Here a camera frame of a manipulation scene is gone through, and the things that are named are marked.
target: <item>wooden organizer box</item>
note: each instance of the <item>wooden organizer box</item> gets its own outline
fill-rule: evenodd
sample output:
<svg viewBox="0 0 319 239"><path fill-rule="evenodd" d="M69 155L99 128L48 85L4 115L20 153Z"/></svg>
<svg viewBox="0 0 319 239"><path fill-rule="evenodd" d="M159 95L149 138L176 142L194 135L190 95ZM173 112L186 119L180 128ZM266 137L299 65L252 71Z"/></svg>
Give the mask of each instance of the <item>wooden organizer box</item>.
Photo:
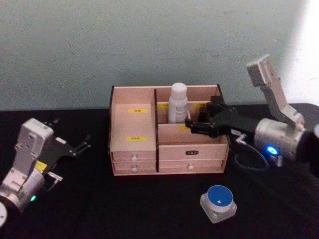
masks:
<svg viewBox="0 0 319 239"><path fill-rule="evenodd" d="M171 86L113 87L109 153L118 175L223 173L229 141L168 123ZM187 86L188 111L197 120L219 85Z"/></svg>

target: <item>white drawer knob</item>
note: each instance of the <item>white drawer knob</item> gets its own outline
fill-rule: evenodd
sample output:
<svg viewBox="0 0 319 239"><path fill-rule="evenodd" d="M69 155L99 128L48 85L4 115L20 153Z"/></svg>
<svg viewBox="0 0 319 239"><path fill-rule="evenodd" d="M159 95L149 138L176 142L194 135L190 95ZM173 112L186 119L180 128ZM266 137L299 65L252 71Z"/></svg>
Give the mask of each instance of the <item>white drawer knob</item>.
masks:
<svg viewBox="0 0 319 239"><path fill-rule="evenodd" d="M136 155L134 154L132 157L132 161L136 161L138 158L136 158Z"/></svg>
<svg viewBox="0 0 319 239"><path fill-rule="evenodd" d="M137 172L137 171L138 171L137 166L134 165L134 166L132 167L132 172Z"/></svg>

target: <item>black table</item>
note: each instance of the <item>black table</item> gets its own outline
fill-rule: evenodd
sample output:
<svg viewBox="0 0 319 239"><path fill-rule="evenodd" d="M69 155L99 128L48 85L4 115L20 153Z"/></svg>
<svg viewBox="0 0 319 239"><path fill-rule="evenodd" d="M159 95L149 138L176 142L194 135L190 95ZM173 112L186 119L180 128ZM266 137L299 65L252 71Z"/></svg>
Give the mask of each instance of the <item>black table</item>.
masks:
<svg viewBox="0 0 319 239"><path fill-rule="evenodd" d="M306 127L319 122L319 107L293 105ZM265 105L238 106L246 116L272 118ZM264 173L239 168L232 148L224 174L114 177L107 152L108 110L0 112L0 179L10 169L22 123L61 118L55 135L78 144L89 132L92 148L64 158L54 172L64 177L40 193L4 238L319 238L319 180L293 162ZM199 204L215 184L228 187L234 217L212 224Z"/></svg>

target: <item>small container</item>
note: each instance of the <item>small container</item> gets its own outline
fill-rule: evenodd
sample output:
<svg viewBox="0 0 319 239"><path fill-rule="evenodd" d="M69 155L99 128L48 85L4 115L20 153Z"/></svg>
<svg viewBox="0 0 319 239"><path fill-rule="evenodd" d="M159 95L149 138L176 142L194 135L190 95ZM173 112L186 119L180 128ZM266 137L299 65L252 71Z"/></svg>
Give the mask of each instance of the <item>small container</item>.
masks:
<svg viewBox="0 0 319 239"><path fill-rule="evenodd" d="M232 192L221 185L212 186L201 195L200 205L212 223L232 217L237 210Z"/></svg>
<svg viewBox="0 0 319 239"><path fill-rule="evenodd" d="M171 86L169 98L168 123L185 123L187 116L187 86L175 83Z"/></svg>

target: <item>wall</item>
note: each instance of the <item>wall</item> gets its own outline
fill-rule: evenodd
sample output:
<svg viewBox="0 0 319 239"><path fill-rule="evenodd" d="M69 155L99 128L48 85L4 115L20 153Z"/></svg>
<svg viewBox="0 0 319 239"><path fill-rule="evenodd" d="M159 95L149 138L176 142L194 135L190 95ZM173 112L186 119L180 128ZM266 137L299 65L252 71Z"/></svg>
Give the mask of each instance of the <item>wall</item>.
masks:
<svg viewBox="0 0 319 239"><path fill-rule="evenodd" d="M108 107L112 85L178 81L219 83L231 104L264 102L245 64L270 53L287 74L303 14L300 0L0 4L0 110ZM284 91L294 84L283 79ZM315 94L292 100L319 105Z"/></svg>

